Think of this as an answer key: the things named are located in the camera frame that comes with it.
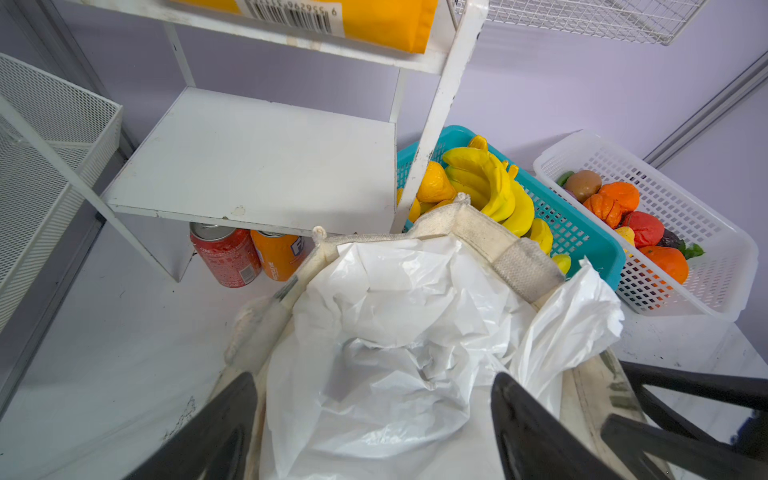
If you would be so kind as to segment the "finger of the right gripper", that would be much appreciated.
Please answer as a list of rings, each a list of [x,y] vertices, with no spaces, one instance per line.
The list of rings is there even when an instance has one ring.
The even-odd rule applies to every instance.
[[[737,444],[767,442],[767,381],[765,379],[695,373],[633,362],[620,363],[642,411],[662,429],[705,444],[718,441],[677,413],[650,386],[749,408],[753,415],[736,434]]]
[[[601,438],[637,479],[665,479],[652,459],[676,465],[703,479],[765,479],[767,464],[727,446],[694,440],[611,414]]]

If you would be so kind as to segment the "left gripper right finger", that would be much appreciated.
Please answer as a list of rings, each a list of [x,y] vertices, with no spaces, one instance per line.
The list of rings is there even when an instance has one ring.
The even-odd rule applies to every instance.
[[[491,414],[506,479],[619,477],[507,373],[494,378]]]

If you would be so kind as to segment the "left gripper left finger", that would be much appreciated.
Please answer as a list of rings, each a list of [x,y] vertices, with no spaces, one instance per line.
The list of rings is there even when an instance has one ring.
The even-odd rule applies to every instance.
[[[258,395],[244,372],[211,400],[130,479],[243,479]]]

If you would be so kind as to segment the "beige canvas tote bag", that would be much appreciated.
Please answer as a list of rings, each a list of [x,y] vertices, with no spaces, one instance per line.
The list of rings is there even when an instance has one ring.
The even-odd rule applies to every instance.
[[[293,332],[292,310],[309,282],[335,259],[335,248],[347,243],[404,239],[428,240],[449,236],[466,244],[514,292],[534,307],[541,307],[555,290],[570,279],[528,239],[518,238],[468,204],[457,202],[421,218],[399,235],[330,236],[324,229],[313,233],[314,250],[297,272],[271,297],[248,302],[240,311],[225,354],[226,365],[217,382],[223,390],[239,374],[253,375],[258,401],[245,475],[259,475],[261,447],[266,426],[267,375],[277,347]],[[599,431],[611,414],[642,421],[643,414],[612,345],[565,371],[557,394],[558,408],[550,413],[592,454],[627,479],[631,472],[603,442]]]

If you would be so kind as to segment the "white plastic bag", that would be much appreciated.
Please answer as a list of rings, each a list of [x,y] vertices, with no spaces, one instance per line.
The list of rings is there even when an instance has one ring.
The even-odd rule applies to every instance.
[[[622,332],[588,262],[537,308],[449,236],[334,252],[269,363],[263,479],[499,479],[495,377],[555,413],[563,373]]]

